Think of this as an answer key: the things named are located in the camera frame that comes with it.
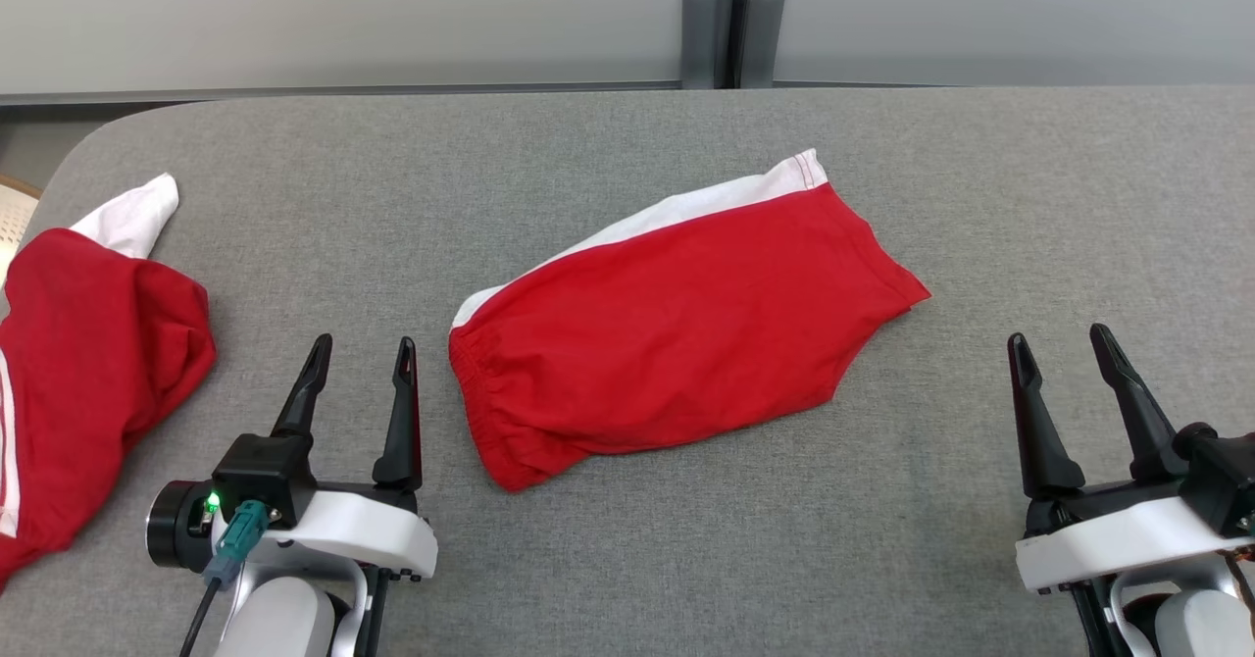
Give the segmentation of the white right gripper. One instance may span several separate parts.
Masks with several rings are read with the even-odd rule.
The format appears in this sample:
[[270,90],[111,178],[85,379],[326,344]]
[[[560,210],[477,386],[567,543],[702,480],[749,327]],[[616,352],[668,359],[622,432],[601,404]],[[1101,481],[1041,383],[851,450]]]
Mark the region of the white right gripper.
[[[1252,545],[1251,532],[1216,532],[1180,497],[1176,430],[1130,362],[1114,334],[1089,328],[1101,376],[1114,392],[1135,481],[1086,485],[1065,451],[1040,385],[1044,377],[1022,332],[1007,340],[1027,530],[1017,542],[1017,569],[1027,591]],[[1157,483],[1140,483],[1157,481]]]

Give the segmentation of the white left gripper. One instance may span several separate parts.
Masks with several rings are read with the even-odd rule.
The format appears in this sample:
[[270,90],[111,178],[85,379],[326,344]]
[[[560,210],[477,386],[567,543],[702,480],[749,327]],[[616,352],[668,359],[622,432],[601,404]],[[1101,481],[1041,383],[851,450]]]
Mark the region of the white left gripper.
[[[311,438],[331,354],[333,336],[323,332],[287,392],[272,438]],[[392,382],[387,439],[371,479],[376,490],[413,493],[423,484],[423,461],[418,357],[409,336],[400,339]],[[146,549],[152,562],[202,574],[227,527],[217,500],[208,480],[167,483],[146,523]],[[353,568],[374,565],[429,581],[435,573],[435,535],[425,519],[359,493],[319,490],[292,529],[274,525],[264,533],[245,559],[243,570],[348,581]]]

